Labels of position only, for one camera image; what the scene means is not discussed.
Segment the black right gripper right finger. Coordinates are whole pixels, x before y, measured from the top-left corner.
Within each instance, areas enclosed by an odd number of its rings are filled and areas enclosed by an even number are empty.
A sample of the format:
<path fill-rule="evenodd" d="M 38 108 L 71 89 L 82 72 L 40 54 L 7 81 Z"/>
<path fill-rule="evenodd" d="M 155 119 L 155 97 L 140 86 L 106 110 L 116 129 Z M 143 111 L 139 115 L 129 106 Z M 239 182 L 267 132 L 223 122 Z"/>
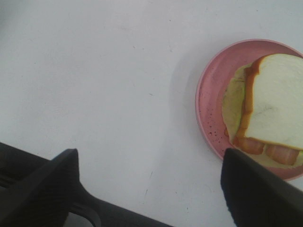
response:
<path fill-rule="evenodd" d="M 238 227 L 301 227 L 303 193 L 237 149 L 223 158 L 221 188 Z"/>

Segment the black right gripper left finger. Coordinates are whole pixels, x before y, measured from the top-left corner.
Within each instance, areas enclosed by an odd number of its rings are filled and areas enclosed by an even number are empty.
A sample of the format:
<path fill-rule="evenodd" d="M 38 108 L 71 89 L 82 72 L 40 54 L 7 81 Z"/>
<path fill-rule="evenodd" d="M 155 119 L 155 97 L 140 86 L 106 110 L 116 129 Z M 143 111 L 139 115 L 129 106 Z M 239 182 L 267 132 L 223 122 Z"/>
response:
<path fill-rule="evenodd" d="M 67 149 L 0 193 L 2 227 L 62 227 L 70 212 L 101 226 L 97 213 L 78 205 L 78 151 Z"/>

